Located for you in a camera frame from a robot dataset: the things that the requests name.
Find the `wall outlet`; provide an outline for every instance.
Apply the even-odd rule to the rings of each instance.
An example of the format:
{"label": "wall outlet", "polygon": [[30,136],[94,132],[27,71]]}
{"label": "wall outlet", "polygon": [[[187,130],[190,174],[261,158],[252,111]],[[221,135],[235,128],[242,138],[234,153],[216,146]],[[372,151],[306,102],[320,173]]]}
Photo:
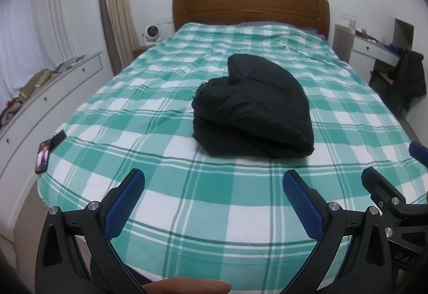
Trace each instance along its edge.
{"label": "wall outlet", "polygon": [[173,22],[173,18],[172,17],[165,17],[165,18],[159,18],[156,19],[156,24],[157,25],[162,25],[162,24],[169,24]]}

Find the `fingernail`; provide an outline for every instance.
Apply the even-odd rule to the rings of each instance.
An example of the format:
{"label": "fingernail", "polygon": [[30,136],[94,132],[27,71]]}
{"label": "fingernail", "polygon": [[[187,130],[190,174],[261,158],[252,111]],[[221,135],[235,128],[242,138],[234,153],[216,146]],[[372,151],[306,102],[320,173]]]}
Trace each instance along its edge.
{"label": "fingernail", "polygon": [[219,284],[218,286],[217,286],[218,288],[230,288],[231,286],[230,286],[230,284],[228,284],[228,283],[225,283],[225,284]]}
{"label": "fingernail", "polygon": [[202,282],[208,283],[208,284],[212,284],[215,285],[217,287],[220,287],[221,285],[230,285],[226,282],[222,282],[222,281],[217,281],[217,280],[201,280]]}

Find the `green and white checkered bed cover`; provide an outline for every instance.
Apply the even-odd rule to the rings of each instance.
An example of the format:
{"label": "green and white checkered bed cover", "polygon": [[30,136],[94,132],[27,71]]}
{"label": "green and white checkered bed cover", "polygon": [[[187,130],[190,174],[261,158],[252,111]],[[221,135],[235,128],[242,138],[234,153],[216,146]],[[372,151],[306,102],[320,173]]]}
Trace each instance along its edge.
{"label": "green and white checkered bed cover", "polygon": [[[308,96],[315,151],[304,159],[210,157],[192,138],[192,99],[227,58],[251,53],[290,71]],[[366,210],[361,171],[373,166],[423,202],[427,170],[375,94],[319,38],[286,26],[186,24],[114,77],[62,126],[68,137],[38,178],[47,205],[63,210],[101,200],[132,168],[146,189],[114,245],[152,280],[215,278],[233,290],[277,293],[313,249],[282,191],[296,169],[327,201]],[[333,277],[346,240],[327,277]]]}

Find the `floor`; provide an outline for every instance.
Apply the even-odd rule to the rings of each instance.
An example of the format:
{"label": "floor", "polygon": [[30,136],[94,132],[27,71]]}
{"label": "floor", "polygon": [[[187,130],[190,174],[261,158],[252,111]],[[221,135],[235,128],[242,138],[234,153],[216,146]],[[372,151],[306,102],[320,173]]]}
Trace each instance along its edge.
{"label": "floor", "polygon": [[[375,78],[371,83],[370,87],[379,95],[384,95],[385,93],[385,84],[380,81],[379,78]],[[415,132],[407,122],[404,115],[400,113],[397,120],[400,122],[401,126],[403,127],[404,131],[406,132],[407,136],[415,142],[420,143],[418,136],[416,136]]]}
{"label": "floor", "polygon": [[[419,142],[418,137],[404,117],[400,117],[398,120],[410,139]],[[33,293],[37,248],[47,213],[48,208],[40,200],[37,187],[34,184],[21,209],[14,231],[15,252],[18,263],[17,273]],[[86,264],[89,264],[91,255],[86,243],[81,240],[78,240],[78,243]]]}

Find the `bottle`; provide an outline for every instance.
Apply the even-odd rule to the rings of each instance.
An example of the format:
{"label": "bottle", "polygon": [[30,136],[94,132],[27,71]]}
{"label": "bottle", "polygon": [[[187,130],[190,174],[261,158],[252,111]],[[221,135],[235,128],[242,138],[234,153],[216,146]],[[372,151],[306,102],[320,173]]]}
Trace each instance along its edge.
{"label": "bottle", "polygon": [[349,21],[349,30],[350,30],[351,34],[353,34],[353,35],[355,35],[355,23],[356,23],[355,18],[352,18]]}

